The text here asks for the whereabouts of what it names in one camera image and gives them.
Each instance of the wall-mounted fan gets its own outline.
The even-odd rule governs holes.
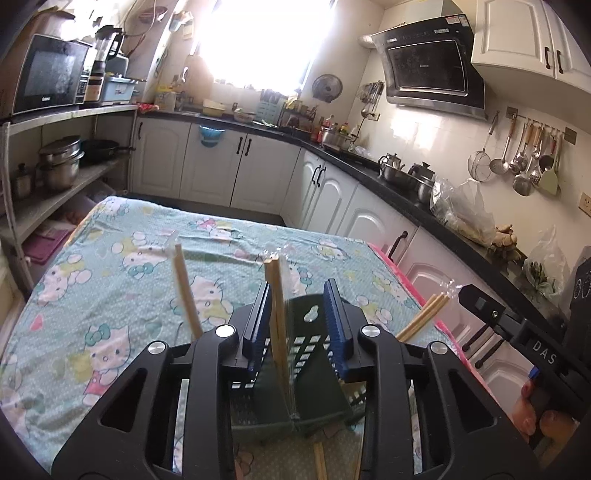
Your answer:
[[[330,103],[343,93],[343,82],[330,73],[320,75],[312,84],[312,97]]]

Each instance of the kitchen utensil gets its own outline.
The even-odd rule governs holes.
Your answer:
[[[333,145],[335,147],[344,148],[348,150],[354,138],[348,135],[343,135],[336,128],[322,127],[322,144]]]
[[[492,118],[491,127],[488,130],[488,136],[486,137],[482,150],[474,152],[468,158],[468,173],[476,181],[486,181],[491,176],[491,158],[488,156],[485,150],[486,146],[488,145],[488,141],[491,139],[492,133],[495,130],[498,119],[499,111],[497,111],[495,116]]]
[[[387,163],[391,167],[400,169],[400,164],[402,163],[402,160],[396,156],[396,153],[394,155],[392,155],[391,153],[386,153],[385,155],[382,155],[378,160],[379,164],[382,163],[383,158],[385,158],[384,163]]]
[[[408,169],[408,173],[420,180],[431,180],[435,176],[435,172],[433,170],[429,170],[430,166],[431,165],[425,162],[423,162],[423,165],[415,163]]]
[[[24,163],[19,163],[17,175],[11,180],[12,196],[17,200],[25,199],[33,191],[34,185],[31,172]]]
[[[525,171],[525,169],[527,168],[528,160],[527,160],[527,154],[525,151],[527,150],[527,145],[529,145],[531,143],[531,137],[533,134],[534,134],[534,126],[533,126],[533,124],[528,123],[527,130],[525,132],[525,143],[523,145],[523,150],[518,152],[515,155],[515,158],[509,162],[509,169],[515,174]]]
[[[505,160],[507,156],[507,150],[509,150],[509,144],[511,143],[511,137],[513,136],[513,132],[515,131],[515,123],[517,121],[517,116],[514,115],[511,119],[511,126],[509,127],[509,134],[507,135],[507,143],[505,144],[505,150],[503,151],[503,156],[501,158],[495,158],[491,160],[489,165],[491,171],[497,175],[504,175],[509,171],[509,164]]]
[[[380,164],[379,176],[388,183],[403,190],[412,190],[417,185],[416,177],[413,177],[398,168],[394,168],[392,165],[389,165],[384,161]]]
[[[556,143],[556,154],[554,161],[552,162],[552,167],[549,170],[542,172],[542,178],[540,178],[540,183],[538,184],[540,190],[544,190],[552,195],[556,195],[558,192],[558,176],[556,175],[556,171],[558,170],[558,158],[562,150],[562,133],[558,134],[558,140]]]
[[[540,127],[539,133],[536,133],[537,141],[534,141],[535,150],[531,154],[531,166],[530,166],[530,180],[532,184],[538,186],[540,182],[540,178],[542,177],[542,172],[540,171],[540,165],[538,163],[540,159],[540,155],[542,153],[542,149],[544,146],[544,138],[545,138],[545,131],[544,127]]]
[[[434,182],[427,179],[417,179],[417,197],[418,201],[423,205],[431,203],[431,192],[433,191]]]
[[[540,164],[540,170],[543,172],[552,170],[552,166],[554,165],[554,150],[556,149],[556,137],[552,136],[552,140],[550,141],[550,153],[546,155],[542,155],[538,163]]]
[[[84,157],[83,151],[58,165],[40,165],[43,184],[52,192],[61,192],[71,188],[78,176],[82,157]]]
[[[120,151],[128,151],[129,147],[120,147],[113,140],[84,140],[82,150],[85,163],[98,163],[113,158]]]
[[[70,135],[60,138],[39,150],[39,160],[44,165],[57,165],[78,155],[80,151],[80,136]]]
[[[255,112],[245,112],[241,108],[234,110],[234,120],[242,124],[251,124],[256,117]]]

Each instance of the white kitchen cabinet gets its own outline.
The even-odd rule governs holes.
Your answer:
[[[589,62],[554,10],[546,3],[544,3],[544,9],[556,54],[556,78],[591,93],[591,66]]]
[[[529,378],[533,365],[507,342],[499,347],[482,366],[478,361],[501,340],[493,335],[471,358],[470,363],[491,389],[497,402],[507,415],[511,415],[515,402],[521,395],[521,387]]]
[[[188,122],[138,118],[132,192],[179,197],[190,126]]]
[[[478,0],[472,63],[553,77],[551,49],[542,0]]]
[[[316,180],[322,160],[303,148],[295,164],[290,186],[281,208],[281,217],[292,228],[302,228],[313,196],[317,193]]]
[[[442,283],[448,284],[454,280],[457,285],[472,283],[500,301],[470,268],[423,228],[415,233],[398,267],[425,300],[434,293],[441,293]],[[436,318],[445,323],[460,345],[466,343],[484,325],[457,300],[450,301]],[[466,352],[466,356],[470,358],[491,335],[492,330],[488,329]]]
[[[314,194],[304,229],[334,235],[355,192],[357,181],[340,168],[325,163],[316,177]]]
[[[397,263],[416,231],[417,227],[412,222],[358,185],[336,234],[365,240],[387,253],[395,240],[407,232],[407,237],[401,239],[392,255],[393,262]]]
[[[226,130],[217,145],[206,147],[199,125],[191,124],[180,198],[229,207],[245,139],[244,133]]]
[[[247,135],[230,205],[278,215],[299,152],[279,140]]]

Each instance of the range hood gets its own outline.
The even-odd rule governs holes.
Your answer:
[[[403,22],[371,36],[387,101],[485,119],[485,85],[471,63],[474,34],[466,16],[451,0],[403,6]]]

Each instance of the microwave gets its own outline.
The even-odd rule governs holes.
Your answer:
[[[82,103],[96,49],[45,34],[28,40],[2,62],[0,118]]]

